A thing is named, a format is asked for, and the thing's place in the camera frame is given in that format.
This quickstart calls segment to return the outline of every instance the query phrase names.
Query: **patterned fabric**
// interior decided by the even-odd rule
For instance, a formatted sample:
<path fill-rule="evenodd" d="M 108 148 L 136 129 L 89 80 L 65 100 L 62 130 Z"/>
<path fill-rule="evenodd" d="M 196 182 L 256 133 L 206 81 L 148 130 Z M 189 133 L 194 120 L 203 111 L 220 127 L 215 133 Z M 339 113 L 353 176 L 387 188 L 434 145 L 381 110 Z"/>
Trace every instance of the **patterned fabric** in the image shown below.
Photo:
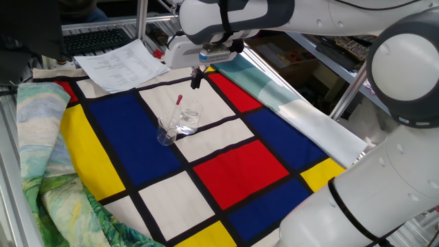
<path fill-rule="evenodd" d="M 366 148 L 367 143 L 283 85 L 271 80 L 243 56 L 238 54 L 232 61 L 213 66 L 307 138 L 317 143 L 339 164 L 350 167 Z"/>
<path fill-rule="evenodd" d="M 71 99 L 64 89 L 22 84 L 17 96 L 23 191 L 45 245 L 162 246 L 119 223 L 82 185 L 60 133 Z"/>
<path fill-rule="evenodd" d="M 166 246 L 273 247 L 281 220 L 344 171 L 216 71 L 196 90 L 181 69 L 112 95 L 80 70 L 52 73 L 35 80 L 62 79 L 78 99 L 60 129 L 82 182 L 102 212 Z M 179 94 L 202 103 L 200 127 L 161 146 L 157 119 Z"/>

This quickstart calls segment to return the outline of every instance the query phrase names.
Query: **clear glass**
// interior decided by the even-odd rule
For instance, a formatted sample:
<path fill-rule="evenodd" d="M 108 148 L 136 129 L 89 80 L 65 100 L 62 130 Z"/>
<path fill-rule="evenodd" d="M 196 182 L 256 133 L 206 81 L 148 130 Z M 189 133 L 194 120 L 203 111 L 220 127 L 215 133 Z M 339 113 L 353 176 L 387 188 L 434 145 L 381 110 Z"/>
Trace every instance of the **clear glass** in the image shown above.
<path fill-rule="evenodd" d="M 158 118 L 157 141 L 161 145 L 168 146 L 176 141 L 178 134 L 177 122 L 178 118 L 172 115 Z"/>
<path fill-rule="evenodd" d="M 180 122 L 178 129 L 183 134 L 193 134 L 200 123 L 203 105 L 196 100 L 182 101 L 180 103 Z"/>

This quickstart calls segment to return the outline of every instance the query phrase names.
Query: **keyboard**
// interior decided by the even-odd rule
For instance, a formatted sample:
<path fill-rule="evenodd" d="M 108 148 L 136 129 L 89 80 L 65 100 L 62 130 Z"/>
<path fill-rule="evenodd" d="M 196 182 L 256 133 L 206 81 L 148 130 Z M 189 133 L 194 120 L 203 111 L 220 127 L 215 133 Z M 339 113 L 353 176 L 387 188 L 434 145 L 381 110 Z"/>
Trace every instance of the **keyboard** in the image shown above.
<path fill-rule="evenodd" d="M 120 28 L 64 36 L 64 47 L 69 55 L 118 48 L 129 42 L 131 38 Z"/>

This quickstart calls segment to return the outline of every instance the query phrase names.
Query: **red square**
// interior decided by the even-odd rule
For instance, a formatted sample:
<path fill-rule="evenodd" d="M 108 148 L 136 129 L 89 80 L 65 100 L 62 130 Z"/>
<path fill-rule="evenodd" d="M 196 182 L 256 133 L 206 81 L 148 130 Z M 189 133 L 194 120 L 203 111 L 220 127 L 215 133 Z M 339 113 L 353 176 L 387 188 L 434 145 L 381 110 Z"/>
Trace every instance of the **red square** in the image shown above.
<path fill-rule="evenodd" d="M 288 175 L 260 141 L 220 154 L 194 170 L 222 209 Z"/>
<path fill-rule="evenodd" d="M 75 93 L 70 87 L 70 84 L 68 82 L 55 82 L 56 84 L 63 87 L 64 91 L 70 95 L 70 101 L 69 103 L 77 102 L 78 98 L 76 97 Z"/>
<path fill-rule="evenodd" d="M 239 86 L 226 78 L 221 73 L 209 75 L 209 78 L 218 85 L 219 89 L 227 96 L 227 98 L 238 108 L 240 112 L 252 110 L 262 106 L 259 101 L 242 90 Z"/>

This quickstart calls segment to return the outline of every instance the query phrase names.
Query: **mondrian pattern cloth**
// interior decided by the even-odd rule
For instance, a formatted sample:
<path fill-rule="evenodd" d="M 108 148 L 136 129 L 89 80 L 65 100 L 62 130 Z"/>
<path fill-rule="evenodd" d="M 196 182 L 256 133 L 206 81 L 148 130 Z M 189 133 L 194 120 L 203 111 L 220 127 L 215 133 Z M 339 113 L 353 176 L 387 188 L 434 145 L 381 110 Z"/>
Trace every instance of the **mondrian pattern cloth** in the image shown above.
<path fill-rule="evenodd" d="M 75 171 L 120 222 L 165 246 L 272 247 L 281 220 L 344 170 L 223 74 L 191 69 L 107 94 L 83 70 L 34 72 L 70 94 L 60 129 Z M 179 94 L 204 111 L 165 147 L 158 117 Z"/>

